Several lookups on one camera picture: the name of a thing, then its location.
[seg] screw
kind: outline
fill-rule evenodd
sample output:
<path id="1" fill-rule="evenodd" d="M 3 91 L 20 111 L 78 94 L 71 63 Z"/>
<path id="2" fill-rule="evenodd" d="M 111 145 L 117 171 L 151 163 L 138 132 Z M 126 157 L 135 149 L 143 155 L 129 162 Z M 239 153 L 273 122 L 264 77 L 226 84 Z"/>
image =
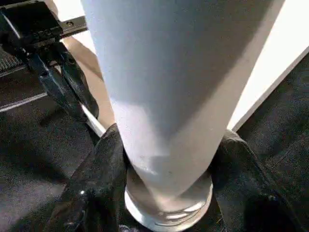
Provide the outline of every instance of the screw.
<path id="1" fill-rule="evenodd" d="M 74 26 L 74 23 L 71 22 L 71 21 L 69 21 L 69 22 L 67 22 L 67 26 L 68 26 L 68 27 L 73 27 L 73 26 Z"/>

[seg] white tube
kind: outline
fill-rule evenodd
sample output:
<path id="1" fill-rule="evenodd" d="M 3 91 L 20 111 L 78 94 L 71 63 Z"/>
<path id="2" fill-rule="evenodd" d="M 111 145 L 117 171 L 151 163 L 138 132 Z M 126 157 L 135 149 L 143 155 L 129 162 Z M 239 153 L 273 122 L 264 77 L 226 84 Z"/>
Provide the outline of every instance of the white tube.
<path id="1" fill-rule="evenodd" d="M 115 120 L 137 173 L 128 176 L 129 211 L 148 228 L 184 230 L 197 219 L 164 225 L 201 202 L 207 210 L 211 180 L 202 174 L 282 2 L 83 0 Z"/>

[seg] black plastic part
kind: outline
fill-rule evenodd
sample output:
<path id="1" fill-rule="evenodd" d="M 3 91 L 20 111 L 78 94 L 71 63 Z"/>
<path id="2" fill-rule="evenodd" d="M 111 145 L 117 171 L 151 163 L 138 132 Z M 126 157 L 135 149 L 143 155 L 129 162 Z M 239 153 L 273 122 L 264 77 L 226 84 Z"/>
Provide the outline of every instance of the black plastic part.
<path id="1" fill-rule="evenodd" d="M 0 9 L 1 34 L 15 47 L 27 47 L 54 39 L 63 33 L 61 26 L 44 2 Z"/>
<path id="2" fill-rule="evenodd" d="M 25 2 L 25 1 L 28 1 L 28 0 L 1 0 L 0 6 L 16 4 L 16 3 Z"/>
<path id="3" fill-rule="evenodd" d="M 82 103 L 95 117 L 98 116 L 98 104 L 89 91 L 84 73 L 63 43 L 55 43 L 38 50 L 28 63 L 38 74 L 48 95 L 69 115 L 78 121 L 86 122 L 87 117 L 80 105 Z M 61 73 L 53 67 L 55 65 L 61 68 Z"/>

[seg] black clamp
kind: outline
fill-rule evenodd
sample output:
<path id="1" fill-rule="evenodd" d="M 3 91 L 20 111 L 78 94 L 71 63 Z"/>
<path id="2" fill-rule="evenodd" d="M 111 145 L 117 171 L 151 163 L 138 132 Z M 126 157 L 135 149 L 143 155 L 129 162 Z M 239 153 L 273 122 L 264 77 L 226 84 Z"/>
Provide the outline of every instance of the black clamp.
<path id="1" fill-rule="evenodd" d="M 44 2 L 29 1 L 0 9 L 2 48 L 22 60 L 49 96 L 75 119 L 86 122 L 82 105 L 98 116 L 98 104 L 89 91 L 76 60 L 59 42 L 65 30 Z"/>

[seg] white cylinder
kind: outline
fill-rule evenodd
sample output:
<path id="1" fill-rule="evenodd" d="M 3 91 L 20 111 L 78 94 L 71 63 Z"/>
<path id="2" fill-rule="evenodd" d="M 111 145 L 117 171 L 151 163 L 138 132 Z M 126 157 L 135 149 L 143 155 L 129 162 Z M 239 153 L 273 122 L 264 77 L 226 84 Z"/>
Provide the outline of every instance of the white cylinder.
<path id="1" fill-rule="evenodd" d="M 134 168 L 131 203 L 156 220 L 193 207 L 201 196 L 206 202 L 211 179 L 204 173 L 282 1 L 83 2 Z M 172 231 L 129 211 L 150 229 Z"/>

